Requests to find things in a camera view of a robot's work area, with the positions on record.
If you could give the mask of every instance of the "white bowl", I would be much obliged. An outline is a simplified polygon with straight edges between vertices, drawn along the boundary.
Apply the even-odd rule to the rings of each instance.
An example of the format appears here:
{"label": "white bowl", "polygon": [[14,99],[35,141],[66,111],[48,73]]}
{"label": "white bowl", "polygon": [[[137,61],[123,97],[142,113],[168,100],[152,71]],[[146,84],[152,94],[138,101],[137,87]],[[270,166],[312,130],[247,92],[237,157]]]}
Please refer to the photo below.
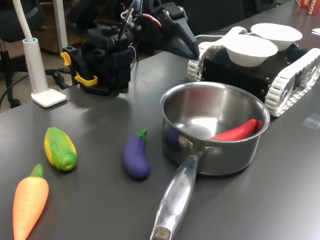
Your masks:
{"label": "white bowl", "polygon": [[278,48],[269,40],[251,35],[235,35],[223,40],[229,58],[243,67],[256,67],[268,57],[275,55]]}
{"label": "white bowl", "polygon": [[251,31],[273,42],[279,51],[286,50],[295,41],[302,39],[302,33],[293,27],[274,23],[259,23],[253,25]]}

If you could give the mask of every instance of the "saucepan rim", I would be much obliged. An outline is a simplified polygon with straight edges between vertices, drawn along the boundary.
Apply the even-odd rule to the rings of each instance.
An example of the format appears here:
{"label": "saucepan rim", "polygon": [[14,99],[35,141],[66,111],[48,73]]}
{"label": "saucepan rim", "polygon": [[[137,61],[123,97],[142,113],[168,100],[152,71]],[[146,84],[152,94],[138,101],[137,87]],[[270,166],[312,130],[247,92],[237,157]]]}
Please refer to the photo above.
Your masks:
{"label": "saucepan rim", "polygon": [[[263,127],[262,129],[257,132],[256,134],[250,136],[250,137],[247,137],[245,139],[241,139],[241,140],[236,140],[236,141],[215,141],[215,140],[210,140],[210,139],[207,139],[207,138],[202,138],[202,137],[197,137],[197,136],[193,136],[183,130],[181,130],[180,128],[178,128],[177,126],[175,126],[166,116],[165,114],[165,110],[164,110],[164,106],[165,106],[165,102],[166,100],[168,99],[168,97],[174,93],[176,93],[177,91],[181,90],[181,89],[186,89],[186,88],[193,88],[194,86],[208,86],[208,87],[216,87],[216,88],[229,88],[229,89],[233,89],[235,91],[238,91],[238,92],[241,92],[245,95],[247,95],[248,97],[252,98],[253,100],[255,100],[258,104],[261,105],[262,109],[263,109],[263,112],[262,114],[265,115],[265,122],[263,124]],[[165,94],[161,97],[161,100],[160,100],[160,107],[161,107],[161,113],[162,113],[162,116],[163,118],[174,128],[176,129],[177,131],[179,131],[180,133],[188,136],[188,137],[191,137],[191,138],[194,138],[194,139],[197,139],[197,140],[201,140],[201,141],[209,141],[209,142],[214,142],[214,143],[240,143],[240,142],[245,142],[245,141],[248,141],[248,140],[251,140],[251,139],[254,139],[256,137],[258,137],[259,135],[261,135],[269,126],[270,124],[270,113],[267,109],[267,107],[265,106],[265,104],[259,99],[257,98],[256,96],[252,95],[251,93],[241,89],[241,88],[238,88],[236,86],[231,86],[231,85],[228,85],[228,84],[224,84],[224,83],[217,83],[217,82],[211,82],[211,81],[206,81],[206,82],[203,82],[203,81],[198,81],[198,82],[187,82],[187,83],[183,83],[183,84],[180,84],[180,85],[177,85],[177,86],[174,86],[173,88],[169,89],[168,91],[165,92]]]}

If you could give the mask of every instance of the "saucepan handle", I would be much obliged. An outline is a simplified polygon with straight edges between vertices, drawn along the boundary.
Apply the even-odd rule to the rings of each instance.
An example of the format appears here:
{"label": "saucepan handle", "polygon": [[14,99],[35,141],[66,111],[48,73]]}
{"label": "saucepan handle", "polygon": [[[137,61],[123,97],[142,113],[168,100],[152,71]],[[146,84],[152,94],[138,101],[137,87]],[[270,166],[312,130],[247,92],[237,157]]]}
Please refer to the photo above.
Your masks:
{"label": "saucepan handle", "polygon": [[189,204],[203,152],[190,154],[177,169],[162,197],[150,240],[171,240]]}

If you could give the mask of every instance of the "toy vegetable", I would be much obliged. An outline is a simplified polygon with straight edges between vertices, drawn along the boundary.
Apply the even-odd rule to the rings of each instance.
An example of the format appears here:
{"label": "toy vegetable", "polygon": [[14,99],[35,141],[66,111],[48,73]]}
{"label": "toy vegetable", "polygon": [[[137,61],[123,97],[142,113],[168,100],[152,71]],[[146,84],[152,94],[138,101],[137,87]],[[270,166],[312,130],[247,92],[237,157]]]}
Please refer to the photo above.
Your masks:
{"label": "toy vegetable", "polygon": [[48,198],[49,186],[44,168],[38,164],[30,176],[23,179],[15,190],[13,202],[14,240],[26,240],[38,221]]}
{"label": "toy vegetable", "polygon": [[150,164],[145,155],[145,134],[147,130],[137,132],[126,142],[123,152],[123,164],[127,173],[137,179],[145,179],[150,174]]}
{"label": "toy vegetable", "polygon": [[67,134],[49,127],[44,137],[44,150],[49,162],[59,170],[71,170],[77,164],[77,152]]}
{"label": "toy vegetable", "polygon": [[224,133],[211,137],[210,140],[216,140],[221,142],[242,140],[249,137],[250,134],[252,134],[252,132],[256,128],[256,125],[257,120],[250,119],[241,126],[238,126],[230,131],[226,131]]}

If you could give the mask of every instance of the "stainless steel saucepan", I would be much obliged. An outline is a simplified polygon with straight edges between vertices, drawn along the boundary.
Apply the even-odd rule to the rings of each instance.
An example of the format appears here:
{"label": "stainless steel saucepan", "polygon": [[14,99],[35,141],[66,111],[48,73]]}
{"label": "stainless steel saucepan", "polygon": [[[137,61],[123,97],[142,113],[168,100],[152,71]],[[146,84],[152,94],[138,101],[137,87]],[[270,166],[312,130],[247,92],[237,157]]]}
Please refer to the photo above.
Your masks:
{"label": "stainless steel saucepan", "polygon": [[[178,85],[163,95],[160,107],[163,151],[180,167],[161,200],[150,240],[171,240],[187,210],[197,172],[226,176],[245,169],[270,123],[270,115],[252,94],[215,82]],[[209,140],[250,119],[261,123],[250,137]]]}

